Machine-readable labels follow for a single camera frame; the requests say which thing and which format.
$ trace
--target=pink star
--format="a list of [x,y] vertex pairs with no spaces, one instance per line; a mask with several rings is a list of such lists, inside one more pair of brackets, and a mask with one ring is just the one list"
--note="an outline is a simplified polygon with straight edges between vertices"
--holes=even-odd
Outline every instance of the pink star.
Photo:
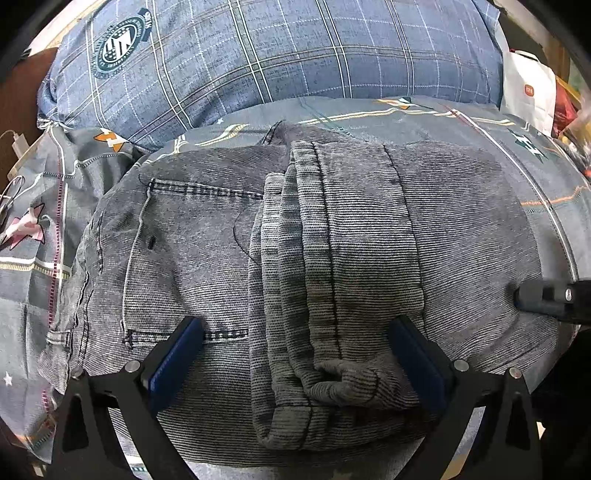
[[41,203],[36,207],[29,207],[29,210],[22,218],[16,217],[10,226],[6,229],[6,237],[4,242],[12,239],[10,250],[16,247],[26,237],[30,236],[33,240],[37,240],[45,244],[45,236],[43,235],[43,228],[39,225],[39,215],[45,207],[45,203]]

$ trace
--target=white paper bag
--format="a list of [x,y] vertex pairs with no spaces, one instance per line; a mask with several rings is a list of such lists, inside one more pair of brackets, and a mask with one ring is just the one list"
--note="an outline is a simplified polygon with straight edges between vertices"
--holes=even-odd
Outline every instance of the white paper bag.
[[554,123],[556,77],[550,67],[521,50],[503,54],[501,112],[516,115],[548,137]]

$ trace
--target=blue gripper pad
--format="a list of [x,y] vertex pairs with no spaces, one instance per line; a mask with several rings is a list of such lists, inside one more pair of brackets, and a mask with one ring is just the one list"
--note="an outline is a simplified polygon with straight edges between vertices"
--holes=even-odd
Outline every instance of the blue gripper pad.
[[153,413],[170,406],[184,377],[203,347],[203,324],[193,319],[170,348],[148,383],[148,405]]
[[444,412],[454,380],[445,353],[436,343],[428,341],[406,316],[390,322],[388,340],[423,406],[434,414]]

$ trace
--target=screw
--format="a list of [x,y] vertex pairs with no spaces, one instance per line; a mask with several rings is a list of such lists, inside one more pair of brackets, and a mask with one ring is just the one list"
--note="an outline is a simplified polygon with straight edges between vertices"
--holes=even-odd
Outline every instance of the screw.
[[509,375],[515,379],[522,377],[521,370],[519,370],[517,367],[511,367],[509,369]]
[[79,380],[81,379],[82,375],[84,375],[84,369],[82,367],[76,367],[74,370],[72,370],[72,372],[70,373],[70,376],[74,379],[74,380]]
[[466,372],[470,368],[470,365],[468,365],[468,362],[466,362],[465,360],[460,359],[456,360],[453,363],[453,368],[455,368],[459,372]]
[[132,374],[133,372],[137,372],[139,370],[140,363],[137,360],[130,360],[125,364],[125,371],[127,373]]

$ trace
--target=charger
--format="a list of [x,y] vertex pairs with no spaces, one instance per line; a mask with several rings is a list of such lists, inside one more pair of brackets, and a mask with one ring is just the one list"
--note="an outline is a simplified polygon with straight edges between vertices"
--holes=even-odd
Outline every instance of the charger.
[[23,158],[25,152],[29,149],[29,144],[25,138],[25,134],[19,135],[14,130],[6,130],[2,135],[0,135],[0,138],[9,132],[12,133],[12,137],[14,138],[12,149],[14,150],[14,153],[16,153],[17,158],[20,160]]

